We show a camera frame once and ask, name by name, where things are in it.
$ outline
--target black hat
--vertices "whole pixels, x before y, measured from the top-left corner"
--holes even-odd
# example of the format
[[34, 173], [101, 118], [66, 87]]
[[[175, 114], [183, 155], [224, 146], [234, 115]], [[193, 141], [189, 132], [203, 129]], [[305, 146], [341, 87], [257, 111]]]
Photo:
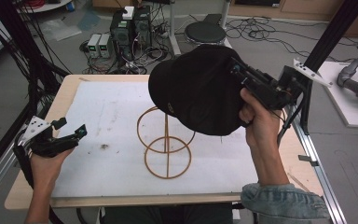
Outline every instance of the black hat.
[[244, 101], [241, 84], [229, 73], [231, 48], [201, 45], [175, 60], [159, 63], [149, 78], [149, 93], [164, 113], [187, 128], [208, 135], [228, 135], [240, 127]]

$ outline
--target copper wire frame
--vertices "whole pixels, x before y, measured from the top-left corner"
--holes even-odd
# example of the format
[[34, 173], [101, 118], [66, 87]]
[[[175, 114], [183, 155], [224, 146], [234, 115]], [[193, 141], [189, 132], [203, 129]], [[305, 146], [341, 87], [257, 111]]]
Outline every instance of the copper wire frame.
[[[138, 118], [138, 121], [137, 121], [137, 124], [136, 124], [136, 132], [138, 134], [138, 138], [139, 140], [141, 141], [141, 143], [146, 147], [146, 151], [145, 151], [145, 156], [144, 156], [144, 159], [145, 159], [145, 165], [146, 165], [146, 168], [147, 170], [154, 176], [156, 177], [159, 177], [159, 178], [162, 178], [162, 179], [174, 179], [182, 174], [184, 174], [188, 168], [190, 167], [190, 164], [191, 164], [191, 150], [190, 150], [190, 147], [188, 146], [194, 139], [194, 136], [196, 135], [196, 132], [193, 132], [193, 135], [191, 137], [191, 139], [186, 143], [185, 141], [183, 141], [182, 139], [178, 138], [178, 137], [175, 137], [175, 136], [170, 136], [170, 133], [169, 133], [169, 125], [168, 125], [168, 115], [165, 114], [165, 127], [164, 127], [164, 136], [162, 137], [159, 137], [157, 139], [155, 139], [154, 141], [152, 141], [149, 145], [147, 145], [143, 140], [142, 140], [142, 137], [140, 135], [140, 130], [139, 130], [139, 126], [140, 126], [140, 123], [141, 123], [141, 120], [142, 118], [150, 113], [150, 112], [153, 112], [155, 110], [158, 110], [158, 108], [156, 106], [154, 107], [151, 107], [149, 108], [148, 110], [146, 110], [142, 115], [141, 117]], [[175, 149], [175, 150], [170, 150], [171, 148], [171, 140], [174, 139], [180, 143], [182, 143], [184, 146], [183, 147], [180, 147], [178, 149]], [[152, 146], [157, 143], [158, 141], [161, 141], [163, 140], [164, 141], [164, 150], [161, 151], [161, 150], [157, 150], [157, 149], [154, 149], [152, 148]], [[170, 154], [172, 153], [175, 153], [175, 152], [178, 152], [182, 149], [186, 148], [187, 149], [187, 152], [188, 152], [188, 163], [187, 163], [187, 166], [186, 168], [178, 175], [170, 175]], [[156, 172], [154, 172], [148, 162], [147, 162], [147, 152], [151, 150], [153, 152], [157, 152], [157, 153], [160, 153], [160, 154], [166, 154], [167, 155], [167, 171], [166, 171], [166, 175], [159, 175], [157, 174]]]

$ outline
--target person's left hand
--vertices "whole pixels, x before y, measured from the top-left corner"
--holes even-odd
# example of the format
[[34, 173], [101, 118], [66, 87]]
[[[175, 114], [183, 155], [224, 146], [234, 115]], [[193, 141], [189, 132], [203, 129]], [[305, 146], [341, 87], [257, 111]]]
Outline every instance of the person's left hand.
[[34, 189], [52, 191], [60, 174], [62, 163], [73, 149], [66, 150], [53, 158], [45, 158], [33, 154], [31, 156]]

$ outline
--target cap brim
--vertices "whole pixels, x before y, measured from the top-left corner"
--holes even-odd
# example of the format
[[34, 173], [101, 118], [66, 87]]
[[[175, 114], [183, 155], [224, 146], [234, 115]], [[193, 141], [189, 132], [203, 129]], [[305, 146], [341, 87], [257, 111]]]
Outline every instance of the cap brim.
[[173, 112], [168, 108], [169, 103], [169, 75], [174, 60], [161, 62], [150, 73], [148, 88], [149, 94], [156, 105], [162, 112], [175, 117]]

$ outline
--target black stool seat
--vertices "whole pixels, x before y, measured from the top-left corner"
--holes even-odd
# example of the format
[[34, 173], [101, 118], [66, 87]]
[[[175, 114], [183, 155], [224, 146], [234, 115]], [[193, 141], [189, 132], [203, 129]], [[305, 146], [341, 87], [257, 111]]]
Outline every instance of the black stool seat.
[[185, 38], [196, 44], [223, 44], [226, 38], [225, 30], [219, 25], [197, 21], [185, 28]]

